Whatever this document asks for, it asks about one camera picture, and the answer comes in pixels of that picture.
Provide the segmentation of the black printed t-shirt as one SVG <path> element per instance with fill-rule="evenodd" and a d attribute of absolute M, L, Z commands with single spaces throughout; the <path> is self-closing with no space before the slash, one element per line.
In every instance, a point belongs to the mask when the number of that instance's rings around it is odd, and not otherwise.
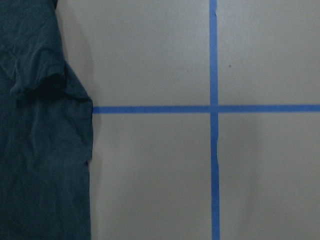
<path fill-rule="evenodd" d="M 55 0 L 0 3 L 0 237 L 89 240 L 93 102 Z"/>

